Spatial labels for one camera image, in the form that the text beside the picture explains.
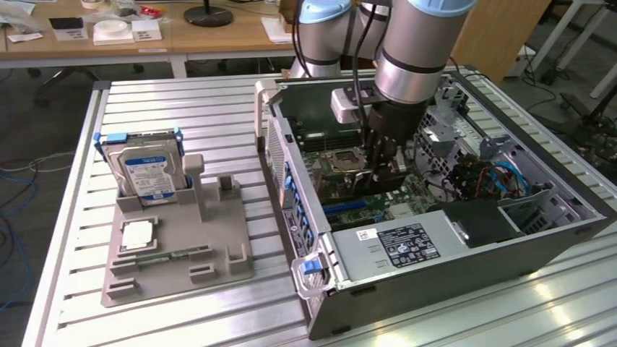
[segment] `lamp base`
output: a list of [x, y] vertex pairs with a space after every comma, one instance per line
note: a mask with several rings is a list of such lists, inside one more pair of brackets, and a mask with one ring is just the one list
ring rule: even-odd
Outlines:
[[221, 7], [211, 7], [211, 13], [205, 13], [205, 7], [199, 6], [184, 12], [188, 23], [200, 27], [221, 27], [233, 21], [233, 13]]

